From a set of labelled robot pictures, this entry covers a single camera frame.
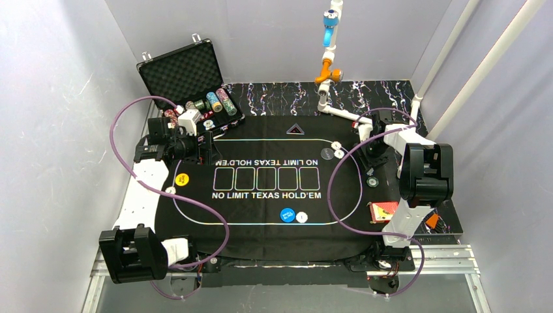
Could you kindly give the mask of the clear dealer button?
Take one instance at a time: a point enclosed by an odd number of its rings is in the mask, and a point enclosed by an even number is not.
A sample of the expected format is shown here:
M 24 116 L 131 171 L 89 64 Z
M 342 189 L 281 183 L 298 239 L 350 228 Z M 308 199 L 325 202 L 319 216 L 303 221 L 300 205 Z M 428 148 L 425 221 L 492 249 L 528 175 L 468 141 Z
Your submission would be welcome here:
M 324 160 L 332 160 L 335 157 L 335 150 L 325 147 L 321 150 L 320 155 Z

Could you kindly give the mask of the white blue poker chip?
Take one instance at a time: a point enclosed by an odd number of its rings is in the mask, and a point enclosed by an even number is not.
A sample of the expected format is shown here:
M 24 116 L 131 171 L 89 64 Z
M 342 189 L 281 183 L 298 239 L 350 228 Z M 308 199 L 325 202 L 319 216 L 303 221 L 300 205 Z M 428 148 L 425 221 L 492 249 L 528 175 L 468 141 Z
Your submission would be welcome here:
M 337 149 L 334 151 L 335 158 L 342 159 L 344 157 L 345 153 L 341 149 Z

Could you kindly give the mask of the red playing card box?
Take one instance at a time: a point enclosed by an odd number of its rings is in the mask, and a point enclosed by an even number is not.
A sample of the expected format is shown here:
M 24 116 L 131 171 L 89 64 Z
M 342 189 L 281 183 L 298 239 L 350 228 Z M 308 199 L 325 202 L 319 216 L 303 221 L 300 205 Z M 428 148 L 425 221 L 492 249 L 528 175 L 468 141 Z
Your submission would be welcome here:
M 388 223 L 398 208 L 397 201 L 369 202 L 367 207 L 371 213 L 371 223 Z

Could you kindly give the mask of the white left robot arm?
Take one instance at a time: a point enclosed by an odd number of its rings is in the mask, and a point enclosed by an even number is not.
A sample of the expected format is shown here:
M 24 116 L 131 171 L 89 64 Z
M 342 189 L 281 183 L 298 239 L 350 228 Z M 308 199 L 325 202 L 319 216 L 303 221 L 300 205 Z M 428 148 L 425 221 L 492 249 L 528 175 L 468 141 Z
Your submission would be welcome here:
M 198 141 L 169 117 L 150 118 L 148 133 L 136 145 L 133 165 L 122 161 L 131 175 L 121 213 L 112 229 L 98 240 L 108 273 L 115 284 L 161 280 L 172 267 L 195 267 L 192 240 L 186 236 L 161 239 L 155 217 L 162 198 L 182 200 L 175 186 L 165 187 L 173 161 L 198 156 Z

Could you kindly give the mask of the yellow big blind button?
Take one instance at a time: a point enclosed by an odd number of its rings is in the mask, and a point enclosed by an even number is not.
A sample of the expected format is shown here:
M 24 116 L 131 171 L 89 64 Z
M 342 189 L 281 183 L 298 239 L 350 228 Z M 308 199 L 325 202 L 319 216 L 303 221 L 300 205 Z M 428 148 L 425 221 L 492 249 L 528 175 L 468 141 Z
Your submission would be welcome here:
M 177 186 L 186 186 L 190 182 L 190 177 L 186 173 L 179 173 L 175 176 L 174 183 Z

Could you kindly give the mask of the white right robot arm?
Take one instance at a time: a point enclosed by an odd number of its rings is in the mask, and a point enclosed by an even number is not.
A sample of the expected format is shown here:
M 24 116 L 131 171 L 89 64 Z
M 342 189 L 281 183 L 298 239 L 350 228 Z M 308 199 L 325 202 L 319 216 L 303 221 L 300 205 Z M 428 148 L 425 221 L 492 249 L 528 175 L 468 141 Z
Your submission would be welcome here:
M 419 135 L 415 125 L 394 121 L 390 110 L 373 109 L 372 125 L 357 129 L 362 148 L 359 157 L 368 173 L 384 165 L 388 148 L 402 157 L 397 176 L 400 201 L 383 229 L 383 244 L 405 248 L 423 219 L 453 195 L 453 148 Z

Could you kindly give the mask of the green poker chip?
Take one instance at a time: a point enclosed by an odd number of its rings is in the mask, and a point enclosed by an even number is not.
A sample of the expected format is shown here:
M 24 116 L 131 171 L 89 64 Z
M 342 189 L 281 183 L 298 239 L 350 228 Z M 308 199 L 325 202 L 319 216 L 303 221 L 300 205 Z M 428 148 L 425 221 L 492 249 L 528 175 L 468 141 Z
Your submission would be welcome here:
M 379 180 L 374 176 L 370 176 L 367 178 L 366 183 L 370 188 L 376 188 L 379 185 Z

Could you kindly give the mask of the blue small blind button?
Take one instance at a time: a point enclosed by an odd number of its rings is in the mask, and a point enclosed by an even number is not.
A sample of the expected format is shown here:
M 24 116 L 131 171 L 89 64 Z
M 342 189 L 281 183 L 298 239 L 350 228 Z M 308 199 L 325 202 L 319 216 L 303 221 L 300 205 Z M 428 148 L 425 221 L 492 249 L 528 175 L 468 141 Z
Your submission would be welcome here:
M 296 213 L 292 208 L 284 208 L 280 212 L 280 219 L 285 223 L 291 223 L 295 220 Z

